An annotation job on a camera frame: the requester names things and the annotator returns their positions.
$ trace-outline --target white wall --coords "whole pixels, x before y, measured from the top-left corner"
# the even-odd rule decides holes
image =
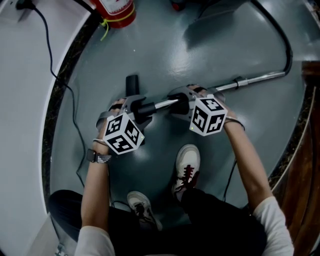
[[[88,18],[72,0],[40,0],[57,73]],[[42,137],[54,78],[45,28],[31,12],[0,22],[0,249],[24,256],[46,220],[41,178]]]
[[[48,214],[26,256],[53,256],[58,245],[59,238]]]

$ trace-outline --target forearm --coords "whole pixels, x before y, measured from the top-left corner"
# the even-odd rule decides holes
[[[228,122],[224,129],[235,154],[249,206],[254,210],[264,199],[272,196],[265,169],[240,124]]]
[[[92,149],[102,155],[108,154],[108,147],[94,143]],[[93,226],[108,231],[109,214],[108,165],[91,162],[85,180],[81,204],[82,227]]]

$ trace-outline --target white shirt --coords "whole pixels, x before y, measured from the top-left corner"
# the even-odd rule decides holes
[[[263,256],[294,254],[285,215],[274,196],[263,200],[253,211],[253,216],[264,226],[266,233]],[[106,231],[94,226],[84,226],[80,230],[75,256],[115,256],[115,250]]]

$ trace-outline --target shoelace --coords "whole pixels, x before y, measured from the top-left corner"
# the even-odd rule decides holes
[[[188,164],[185,168],[184,168],[184,172],[183,172],[183,176],[182,178],[177,178],[179,180],[182,180],[181,186],[177,187],[176,189],[182,189],[182,188],[193,188],[196,185],[197,182],[197,173],[195,173],[194,177],[191,179],[191,181],[189,182],[189,179],[194,171],[194,167],[191,167],[190,164]]]
[[[152,222],[152,219],[145,215],[145,207],[143,203],[137,203],[134,207],[135,212],[139,218],[144,219],[148,222]]]

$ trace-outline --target hand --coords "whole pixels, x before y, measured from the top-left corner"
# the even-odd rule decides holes
[[[119,100],[116,100],[112,105],[123,104],[124,102],[125,102],[125,99],[121,98]],[[111,109],[110,112],[119,113],[120,109],[119,108]],[[101,140],[104,137],[104,132],[105,132],[106,126],[107,126],[107,119],[105,119],[103,122],[103,126],[97,136],[98,139]],[[107,145],[102,145],[96,141],[93,142],[92,149],[102,155],[107,155],[109,153],[109,147]]]
[[[190,90],[194,90],[196,88],[200,87],[199,85],[188,85],[188,88]],[[206,89],[201,90],[200,92],[198,92],[201,96],[206,97],[205,93],[206,93]],[[224,103],[222,103],[220,100],[218,100],[216,98],[216,100],[226,108],[226,110],[228,110],[227,116],[232,117],[232,118],[237,118],[235,112],[233,112],[228,106],[226,106]]]

